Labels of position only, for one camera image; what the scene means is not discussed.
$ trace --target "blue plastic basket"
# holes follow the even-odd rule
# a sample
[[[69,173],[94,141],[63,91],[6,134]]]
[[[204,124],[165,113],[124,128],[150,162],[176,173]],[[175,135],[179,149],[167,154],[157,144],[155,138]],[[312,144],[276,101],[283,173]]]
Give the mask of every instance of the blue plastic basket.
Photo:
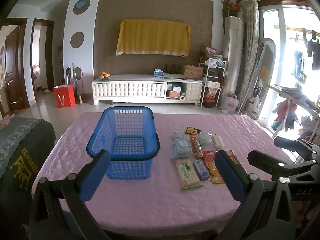
[[[87,153],[111,154],[106,172],[110,179],[146,179],[160,150],[152,110],[145,106],[107,108],[92,134]]]

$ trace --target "metal screw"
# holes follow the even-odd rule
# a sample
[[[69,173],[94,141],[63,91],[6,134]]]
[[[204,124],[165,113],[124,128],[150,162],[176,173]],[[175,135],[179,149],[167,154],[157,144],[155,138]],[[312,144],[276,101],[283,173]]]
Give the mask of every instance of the metal screw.
[[[249,175],[249,177],[250,177],[250,179],[252,179],[252,180],[257,180],[257,179],[258,179],[258,175],[257,175],[257,174],[254,174],[254,173],[251,173],[251,174]]]
[[[281,183],[286,183],[286,182],[287,182],[287,180],[286,180],[284,177],[280,177],[280,178],[279,178],[279,181],[280,181]]]
[[[46,180],[47,180],[46,177],[42,177],[42,178],[39,179],[39,182],[40,182],[40,183],[44,183]]]
[[[70,173],[67,178],[69,180],[74,180],[76,178],[76,174],[75,173]]]

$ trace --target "fruit pile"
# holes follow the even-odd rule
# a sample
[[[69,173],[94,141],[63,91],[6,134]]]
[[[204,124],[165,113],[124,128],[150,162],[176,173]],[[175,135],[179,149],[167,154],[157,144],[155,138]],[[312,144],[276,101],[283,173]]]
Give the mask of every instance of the fruit pile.
[[[107,73],[107,72],[104,72],[104,71],[101,71],[100,74],[99,74],[99,78],[106,78],[106,77],[110,77],[111,74],[110,73]]]

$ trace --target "quilted table cover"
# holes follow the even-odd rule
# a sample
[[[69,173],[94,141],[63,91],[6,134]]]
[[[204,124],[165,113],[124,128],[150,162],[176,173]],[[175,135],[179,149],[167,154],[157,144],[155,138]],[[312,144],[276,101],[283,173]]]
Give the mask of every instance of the quilted table cover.
[[[75,121],[45,161],[38,180],[64,179],[78,173],[92,161],[86,145],[101,113],[84,113]],[[204,187],[181,191],[181,181],[174,165],[172,141],[174,131],[185,131],[187,126],[202,132],[218,134],[232,150],[248,173],[261,179],[269,174],[251,166],[247,161],[256,149],[287,163],[292,163],[282,149],[252,119],[243,115],[154,114],[161,150],[154,158],[151,176],[144,180],[112,180],[106,176],[92,200],[86,202],[99,225],[109,231],[129,236],[161,237],[188,235],[213,229],[220,232],[235,213],[239,203],[234,201],[226,185],[204,181]],[[62,208],[68,211],[64,200]]]

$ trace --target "blue round decoration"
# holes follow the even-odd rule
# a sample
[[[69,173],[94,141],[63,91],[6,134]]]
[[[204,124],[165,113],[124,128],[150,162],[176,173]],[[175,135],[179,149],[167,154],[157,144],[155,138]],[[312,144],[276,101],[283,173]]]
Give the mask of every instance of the blue round decoration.
[[[76,2],[76,8],[77,9],[82,9],[86,5],[87,1],[86,0],[80,0]]]

